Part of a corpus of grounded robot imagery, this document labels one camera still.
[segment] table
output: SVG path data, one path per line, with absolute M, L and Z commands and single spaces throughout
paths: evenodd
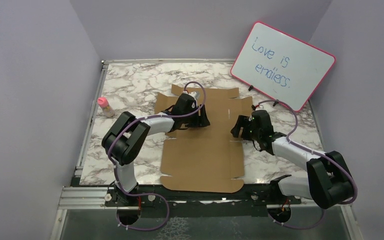
M 171 84 L 183 86 L 189 81 L 198 81 L 206 88 L 239 88 L 240 97 L 252 96 L 254 103 L 268 99 L 254 90 L 248 91 L 248 86 L 233 79 L 229 73 L 231 65 L 229 62 L 112 63 L 108 66 L 101 96 L 108 99 L 117 116 L 124 111 L 136 116 L 151 115 L 157 93 L 173 96 L 170 93 Z M 269 112 L 275 131 L 286 134 L 293 128 L 293 115 L 286 108 L 266 103 L 264 109 Z M 115 179 L 113 166 L 101 147 L 101 141 L 116 119 L 106 118 L 98 109 L 84 157 L 80 185 L 108 185 Z M 322 150 L 308 103 L 298 113 L 298 120 L 299 126 L 291 138 L 310 148 Z M 163 174 L 159 169 L 166 138 L 163 133 L 147 137 L 134 161 L 139 184 L 161 184 L 159 177 Z M 245 184 L 268 183 L 285 174 L 306 176 L 304 170 L 291 162 L 256 151 L 250 141 L 243 142 L 243 151 L 245 176 L 240 178 Z

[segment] bottle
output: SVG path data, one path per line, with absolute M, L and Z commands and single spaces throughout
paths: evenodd
M 98 105 L 102 108 L 103 114 L 106 117 L 111 118 L 115 115 L 115 111 L 111 106 L 109 106 L 109 102 L 106 97 L 102 96 L 98 98 Z

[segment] cardboard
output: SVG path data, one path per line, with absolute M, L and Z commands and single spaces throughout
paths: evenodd
M 201 93 L 200 88 L 188 88 Z M 160 178 L 164 187 L 176 191 L 234 193 L 244 184 L 242 143 L 230 130 L 238 115 L 250 116 L 252 97 L 239 99 L 239 89 L 206 88 L 206 113 L 210 126 L 167 133 L 175 139 L 164 141 Z M 179 96 L 183 88 L 172 85 L 171 93 Z M 155 113 L 177 101 L 177 96 L 157 95 Z

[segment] robotic arm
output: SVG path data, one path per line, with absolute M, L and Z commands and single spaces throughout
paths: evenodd
M 241 137 L 244 140 L 253 141 L 256 149 L 255 142 L 257 142 L 258 151 L 266 151 L 271 155 L 282 157 L 307 171 L 308 178 L 284 175 L 270 182 L 284 196 L 313 199 L 321 208 L 327 209 L 354 195 L 352 184 L 344 173 L 319 156 L 320 154 L 328 156 L 349 173 L 340 153 L 304 151 L 298 147 L 302 145 L 295 142 L 292 144 L 285 134 L 273 130 L 267 111 L 256 110 L 251 116 L 240 115 L 231 133 L 237 138 L 241 130 Z
M 199 108 L 198 92 L 183 92 L 175 105 L 159 113 L 159 115 L 182 116 L 194 112 Z M 117 138 L 117 136 L 130 123 L 137 118 L 128 111 L 123 112 L 117 121 L 112 125 L 109 131 L 102 139 L 102 146 L 108 153 L 109 148 Z M 112 149 L 112 156 L 117 161 L 116 171 L 120 178 L 120 182 L 116 183 L 118 188 L 123 188 L 126 192 L 130 192 L 136 185 L 136 177 L 134 176 L 133 160 L 137 157 L 147 136 L 157 133 L 169 133 L 181 128 L 200 128 L 210 125 L 207 118 L 205 106 L 203 105 L 200 112 L 196 112 L 186 117 L 156 117 L 138 121 L 131 126 L 127 132 L 115 143 Z

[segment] red frame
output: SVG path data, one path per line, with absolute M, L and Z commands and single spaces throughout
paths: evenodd
M 281 33 L 283 33 L 283 34 L 285 34 L 285 35 L 287 35 L 287 36 L 289 36 L 289 37 L 291 37 L 291 38 L 293 38 L 293 39 L 295 39 L 295 40 L 300 41 L 300 42 L 303 43 L 303 44 L 306 44 L 306 45 L 308 45 L 308 46 L 310 46 L 310 47 L 312 47 L 312 48 L 315 48 L 315 49 L 317 49 L 317 50 L 319 50 L 319 51 L 321 51 L 321 52 L 323 52 L 323 53 L 325 53 L 325 54 L 330 55 L 330 56 L 333 57 L 333 63 L 332 63 L 332 65 L 329 67 L 329 69 L 327 70 L 326 74 L 321 78 L 320 82 L 317 84 L 317 86 L 315 86 L 315 88 L 314 88 L 314 90 L 312 91 L 312 93 L 310 94 L 310 96 L 307 98 L 307 100 L 304 102 L 304 104 L 301 106 L 301 108 L 300 108 L 299 110 L 297 110 L 296 112 L 301 111 L 302 108 L 304 107 L 305 103 L 306 103 L 306 102 L 310 99 L 310 97 L 314 94 L 314 92 L 315 92 L 315 90 L 318 88 L 318 86 L 320 86 L 321 81 L 323 81 L 323 79 L 326 77 L 326 75 L 327 75 L 327 74 L 329 73 L 329 71 L 332 69 L 333 65 L 335 65 L 335 63 L 336 63 L 336 57 L 335 57 L 334 55 L 332 55 L 332 54 L 330 54 L 330 53 L 324 51 L 324 50 L 319 49 L 318 47 L 315 47 L 315 46 L 313 46 L 313 45 L 311 45 L 311 44 L 308 44 L 308 43 L 306 43 L 306 42 L 304 42 L 304 41 L 302 41 L 302 40 L 300 40 L 300 39 L 297 39 L 296 37 L 294 37 L 294 36 L 292 36 L 292 35 L 289 35 L 289 34 L 287 34 L 287 33 L 285 33 L 285 32 L 282 32 L 282 31 L 280 31 L 279 29 L 277 29 L 277 28 L 275 28 L 275 27 L 272 27 L 272 26 L 270 26 L 270 25 L 268 25 L 268 24 L 265 24 L 265 23 L 263 23 L 263 22 L 261 22 L 261 21 L 256 21 L 256 22 L 254 23 L 254 25 L 252 26 L 251 31 L 249 31 L 249 35 L 248 35 L 248 37 L 246 38 L 246 41 L 243 43 L 243 46 L 242 46 L 242 48 L 241 48 L 239 54 L 237 55 L 237 57 L 236 57 L 236 59 L 235 59 L 235 61 L 234 61 L 234 63 L 233 63 L 233 66 L 232 66 L 231 69 L 230 69 L 230 74 L 231 74 L 233 77 L 235 77 L 236 79 L 238 79 L 239 81 L 243 82 L 244 84 L 246 84 L 246 85 L 248 85 L 248 86 L 251 86 L 251 84 L 249 84 L 249 83 L 245 82 L 244 80 L 242 80 L 242 79 L 238 78 L 237 76 L 235 76 L 235 75 L 232 73 L 232 69 L 233 69 L 234 65 L 236 64 L 237 58 L 238 58 L 238 57 L 240 56 L 240 54 L 242 53 L 243 47 L 245 47 L 245 43 L 248 41 L 249 36 L 251 35 L 251 32 L 252 32 L 252 30 L 254 29 L 254 27 L 255 27 L 256 24 L 263 24 L 263 25 L 266 25 L 267 27 L 269 27 L 269 28 L 271 28 L 271 29 L 274 29 L 274 30 L 276 30 L 276 31 L 278 31 L 278 32 L 281 32 Z M 266 95 L 267 97 L 269 97 L 269 98 L 271 98 L 271 99 L 274 99 L 272 96 L 270 96 L 270 95 L 264 93 L 263 91 L 261 91 L 261 90 L 255 88 L 255 87 L 254 87 L 254 89 L 257 90 L 258 92 L 260 92 L 260 93 Z

